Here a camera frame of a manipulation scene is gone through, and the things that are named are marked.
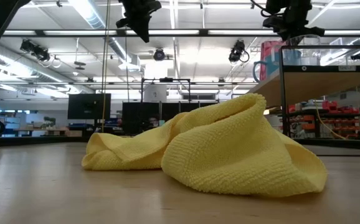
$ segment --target storage shelf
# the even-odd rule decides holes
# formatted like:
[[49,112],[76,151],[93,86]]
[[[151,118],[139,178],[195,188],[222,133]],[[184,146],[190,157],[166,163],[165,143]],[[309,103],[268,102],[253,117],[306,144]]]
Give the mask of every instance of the storage shelf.
[[[292,66],[284,68],[287,104],[295,104],[360,85],[360,66],[355,72],[339,72],[339,66]],[[253,87],[249,93],[263,95],[267,107],[281,105],[280,74],[277,71]]]

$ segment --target ceiling duct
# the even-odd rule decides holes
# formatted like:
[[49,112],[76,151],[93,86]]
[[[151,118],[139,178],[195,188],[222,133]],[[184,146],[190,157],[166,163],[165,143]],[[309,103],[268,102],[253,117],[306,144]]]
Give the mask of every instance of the ceiling duct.
[[[2,46],[0,46],[0,69],[17,75],[14,76],[15,78],[31,79],[32,82],[73,82],[73,80]],[[94,93],[92,89],[85,86],[76,86],[76,89],[84,93]]]
[[[68,0],[68,2],[71,3],[75,10],[86,20],[86,22],[93,29],[105,29],[107,27],[104,20],[102,19],[102,16],[98,12],[94,0]],[[125,52],[123,47],[118,43],[115,38],[109,37],[108,45],[123,63],[131,63],[132,61],[134,61],[132,60],[132,56]]]

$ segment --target metal frame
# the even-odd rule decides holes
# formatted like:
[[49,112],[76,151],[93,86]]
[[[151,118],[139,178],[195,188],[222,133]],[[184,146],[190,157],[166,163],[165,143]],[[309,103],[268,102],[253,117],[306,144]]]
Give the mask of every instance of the metal frame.
[[[178,83],[175,83],[177,85],[182,85],[181,81],[186,81],[188,82],[188,102],[191,103],[191,79],[189,78],[173,78],[171,79],[172,81],[178,81]],[[154,81],[159,81],[159,79],[157,78],[142,78],[141,79],[141,103],[143,103],[144,100],[144,96],[143,96],[143,92],[144,92],[144,82],[145,81],[152,81],[151,85],[155,85],[156,83]],[[159,82],[162,85],[170,85],[173,82]]]
[[285,65],[283,64],[284,49],[360,49],[360,45],[306,45],[306,46],[281,46],[279,50],[279,71],[281,84],[281,106],[282,106],[282,126],[283,134],[290,137],[290,116],[288,114],[287,93],[285,89],[286,72],[360,72],[360,65],[353,65],[353,71],[339,71],[340,66],[304,66],[304,65]]
[[[61,33],[48,34],[49,31],[59,31]],[[88,34],[76,34],[76,32],[88,32]],[[108,32],[110,33],[109,37],[138,37],[135,33],[131,32],[131,30],[110,29]],[[149,32],[152,32],[152,34],[149,35],[150,37],[280,37],[270,29],[150,29]],[[360,37],[360,29],[328,29],[326,32],[328,33],[325,34],[324,37]],[[6,30],[3,37],[102,38],[106,37],[106,35],[105,30],[93,29],[12,29]]]

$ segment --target ceiling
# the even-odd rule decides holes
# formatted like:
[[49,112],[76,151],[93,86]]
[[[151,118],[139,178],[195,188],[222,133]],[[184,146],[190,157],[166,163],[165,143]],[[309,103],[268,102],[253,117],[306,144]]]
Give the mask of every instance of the ceiling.
[[[104,5],[107,1],[95,0],[97,4]],[[313,0],[315,6],[325,6],[330,0]],[[68,5],[67,1],[61,1],[63,7],[54,6],[55,1],[32,1],[27,7],[21,8],[13,18],[8,29],[90,29],[90,26],[80,16],[80,14]],[[161,1],[162,8],[152,14],[149,23],[150,29],[171,29],[170,10],[167,8],[169,0]],[[204,0],[204,10],[196,9],[179,9],[176,29],[261,29],[263,17],[260,10],[249,9],[229,9],[227,7],[217,6],[218,3],[226,4],[250,4],[247,0]],[[52,4],[51,7],[34,7],[33,5]],[[179,0],[179,7],[199,7],[200,0]],[[335,7],[356,6],[360,5],[360,0],[337,1]],[[106,19],[106,6],[98,6],[102,19]],[[314,7],[308,14],[308,19],[312,20],[318,13],[319,8]],[[115,22],[121,19],[121,6],[111,6],[110,28],[116,29]],[[360,8],[357,9],[328,9],[317,18],[312,26],[318,26],[325,29],[360,29]],[[163,48],[168,55],[174,54],[172,37],[151,37],[149,43],[144,43],[138,37],[118,37],[119,43],[128,52],[140,56],[141,64],[152,62],[152,56],[149,54],[156,48]],[[211,82],[219,78],[226,78],[227,81],[242,82],[252,81],[253,62],[260,60],[260,54],[250,53],[250,61],[243,66],[235,68],[229,63],[228,57],[230,48],[236,40],[242,39],[248,46],[254,40],[253,37],[177,37],[179,46],[179,78],[191,78],[194,81]],[[78,55],[77,60],[85,62],[85,70],[77,71],[80,74],[73,75],[76,67],[75,61],[76,39],[74,38],[31,38],[33,43],[39,44],[49,49],[53,55],[57,55],[62,65],[59,68],[52,68],[54,71],[65,75],[73,80],[85,80],[87,77],[94,77],[96,81],[101,80],[102,62],[103,62],[103,44],[101,38],[80,38],[78,52],[89,53],[89,55]],[[257,38],[253,41],[251,47],[258,47],[263,41],[278,40],[278,38]],[[332,39],[325,38],[322,42],[328,43]],[[3,37],[0,45],[8,49],[22,53],[19,50],[22,38]],[[113,59],[107,60],[109,76],[108,81],[117,82],[126,77],[126,71],[118,68],[119,59],[109,50]],[[166,62],[169,70],[168,76],[175,77],[173,60]],[[129,72],[130,80],[140,80],[140,72]]]

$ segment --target microfiber cloth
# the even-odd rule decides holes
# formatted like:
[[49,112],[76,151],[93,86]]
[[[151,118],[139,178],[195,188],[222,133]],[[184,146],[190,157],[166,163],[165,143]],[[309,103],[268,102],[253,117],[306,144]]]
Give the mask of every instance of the microfiber cloth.
[[274,130],[265,98],[247,94],[181,113],[134,138],[94,134],[88,170],[158,169],[202,192],[285,197],[323,190],[327,172],[312,152]]

